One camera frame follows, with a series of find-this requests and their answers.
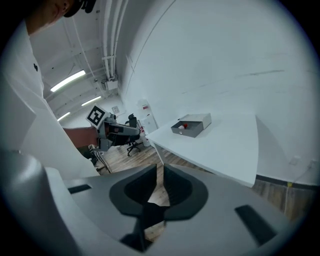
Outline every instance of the white shirt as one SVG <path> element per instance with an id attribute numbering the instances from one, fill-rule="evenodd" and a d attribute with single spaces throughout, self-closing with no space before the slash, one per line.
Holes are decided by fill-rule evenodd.
<path id="1" fill-rule="evenodd" d="M 76 149 L 43 98 L 44 84 L 40 67 L 33 55 L 24 21 L 16 29 L 3 51 L 0 75 L 1 86 L 7 87 L 1 89 L 2 106 L 3 101 L 8 101 L 4 105 L 7 120 L 1 121 L 8 124 L 4 131 L 6 132 L 4 135 L 8 138 L 4 140 L 13 142 L 10 149 L 32 155 L 43 166 L 57 169 L 64 180 L 98 176 L 93 164 Z M 13 98 L 15 101 L 20 98 L 25 109 L 20 110 L 22 102 L 8 100 Z M 25 114 L 28 112 L 26 105 L 35 113 L 34 120 L 31 117 L 26 120 L 28 116 Z M 22 134 L 23 138 L 18 136 L 17 139 L 15 137 L 17 133 Z"/>

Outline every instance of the table top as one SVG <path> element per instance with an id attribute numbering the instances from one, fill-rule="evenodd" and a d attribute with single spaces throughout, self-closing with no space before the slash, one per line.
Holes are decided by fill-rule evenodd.
<path id="1" fill-rule="evenodd" d="M 214 174 L 252 187 L 258 165 L 254 114 L 212 114 L 212 123 L 196 138 L 175 134 L 172 120 L 146 137 L 160 147 Z"/>

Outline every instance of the white ceiling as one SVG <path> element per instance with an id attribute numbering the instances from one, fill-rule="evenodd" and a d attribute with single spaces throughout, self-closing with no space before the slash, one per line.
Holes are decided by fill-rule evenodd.
<path id="1" fill-rule="evenodd" d="M 33 54 L 41 69 L 44 83 L 43 96 L 57 117 L 66 112 L 76 112 L 82 103 L 101 95 L 94 80 L 96 78 L 100 83 L 106 78 L 102 61 L 106 2 L 97 0 L 91 13 L 80 10 L 73 16 L 88 63 L 82 53 L 72 18 L 63 17 L 53 26 L 30 37 Z M 50 91 L 53 86 L 80 70 L 84 70 L 86 75 L 56 92 Z"/>

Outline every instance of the gray box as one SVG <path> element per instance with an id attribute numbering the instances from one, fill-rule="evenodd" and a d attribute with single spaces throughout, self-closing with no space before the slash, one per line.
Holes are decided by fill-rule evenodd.
<path id="1" fill-rule="evenodd" d="M 178 127 L 187 124 L 185 129 L 179 129 Z M 195 138 L 201 133 L 207 126 L 211 124 L 211 115 L 208 114 L 187 114 L 179 119 L 175 125 L 171 127 L 174 134 L 180 134 L 188 137 Z"/>

